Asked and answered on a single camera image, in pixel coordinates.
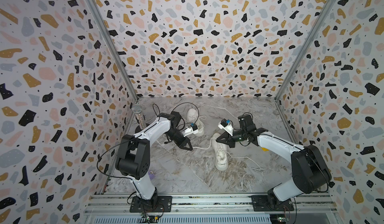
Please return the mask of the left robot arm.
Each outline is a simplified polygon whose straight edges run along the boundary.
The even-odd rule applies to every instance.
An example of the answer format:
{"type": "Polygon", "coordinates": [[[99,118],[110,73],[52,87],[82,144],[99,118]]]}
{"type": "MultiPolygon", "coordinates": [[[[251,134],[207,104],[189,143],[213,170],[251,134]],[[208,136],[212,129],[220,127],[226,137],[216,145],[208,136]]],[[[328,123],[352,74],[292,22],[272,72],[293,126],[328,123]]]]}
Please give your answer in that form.
{"type": "Polygon", "coordinates": [[[166,135],[180,149],[193,149],[191,134],[198,133],[198,126],[192,123],[181,131],[178,129],[182,119],[180,113],[172,111],[170,114],[160,113],[148,127],[134,135],[124,135],[118,145],[116,170],[130,179],[135,187],[137,196],[141,200],[157,198],[157,189],[152,184],[148,171],[151,164],[151,145],[162,135],[166,135]]]}

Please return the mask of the white sneaker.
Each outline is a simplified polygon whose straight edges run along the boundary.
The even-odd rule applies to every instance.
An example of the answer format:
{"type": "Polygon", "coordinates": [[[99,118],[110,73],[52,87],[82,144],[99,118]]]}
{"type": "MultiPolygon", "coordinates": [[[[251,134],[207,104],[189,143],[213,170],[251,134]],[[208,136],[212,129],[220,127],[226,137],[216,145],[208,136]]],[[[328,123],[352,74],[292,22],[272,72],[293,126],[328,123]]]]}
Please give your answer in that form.
{"type": "Polygon", "coordinates": [[[205,125],[202,122],[202,119],[200,117],[200,114],[198,110],[190,108],[187,112],[187,121],[190,123],[193,123],[197,125],[198,127],[198,132],[195,134],[197,137],[201,137],[205,134],[205,125]]]}
{"type": "Polygon", "coordinates": [[[220,133],[214,133],[213,136],[210,138],[210,144],[207,148],[193,147],[193,150],[194,149],[209,150],[210,148],[212,148],[215,152],[215,167],[218,171],[225,171],[228,169],[229,167],[228,157],[231,157],[233,159],[248,159],[249,161],[253,162],[259,170],[261,169],[261,167],[249,157],[235,157],[231,155],[227,151],[228,149],[227,145],[217,142],[217,139],[219,138],[220,135],[221,135],[220,133]]]}

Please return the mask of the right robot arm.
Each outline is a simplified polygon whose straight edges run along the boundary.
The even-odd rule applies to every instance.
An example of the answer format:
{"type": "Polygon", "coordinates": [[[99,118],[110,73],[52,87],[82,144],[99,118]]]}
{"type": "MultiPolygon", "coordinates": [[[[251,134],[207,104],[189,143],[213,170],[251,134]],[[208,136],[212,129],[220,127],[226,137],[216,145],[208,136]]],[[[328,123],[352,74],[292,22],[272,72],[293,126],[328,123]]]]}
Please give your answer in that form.
{"type": "Polygon", "coordinates": [[[276,208],[290,198],[310,194],[323,185],[329,185],[332,175],[316,146],[295,144],[265,128],[257,128],[251,113],[244,113],[238,120],[239,129],[234,129],[230,120],[222,119],[219,122],[218,127],[225,132],[217,137],[218,143],[234,148],[236,143],[247,141],[274,152],[291,164],[292,177],[267,192],[270,207],[276,208]]]}

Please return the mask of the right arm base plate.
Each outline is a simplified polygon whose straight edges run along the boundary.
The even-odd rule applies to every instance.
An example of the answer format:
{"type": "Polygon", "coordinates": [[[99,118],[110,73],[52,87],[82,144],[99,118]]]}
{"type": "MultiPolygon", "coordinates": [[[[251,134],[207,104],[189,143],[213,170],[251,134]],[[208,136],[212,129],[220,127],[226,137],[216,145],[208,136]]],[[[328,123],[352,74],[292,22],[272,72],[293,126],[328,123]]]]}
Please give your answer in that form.
{"type": "Polygon", "coordinates": [[[294,205],[291,200],[279,201],[271,195],[253,195],[251,204],[254,212],[283,212],[293,211],[294,205]]]}

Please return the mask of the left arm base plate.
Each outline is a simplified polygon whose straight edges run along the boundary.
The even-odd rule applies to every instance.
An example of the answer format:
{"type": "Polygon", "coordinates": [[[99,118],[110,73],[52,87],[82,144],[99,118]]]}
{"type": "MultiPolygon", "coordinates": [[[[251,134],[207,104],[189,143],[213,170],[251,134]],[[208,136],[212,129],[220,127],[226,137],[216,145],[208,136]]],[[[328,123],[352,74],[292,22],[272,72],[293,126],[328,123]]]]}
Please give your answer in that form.
{"type": "Polygon", "coordinates": [[[172,196],[157,196],[150,200],[135,196],[131,202],[130,213],[169,213],[172,202],[172,196]]]}

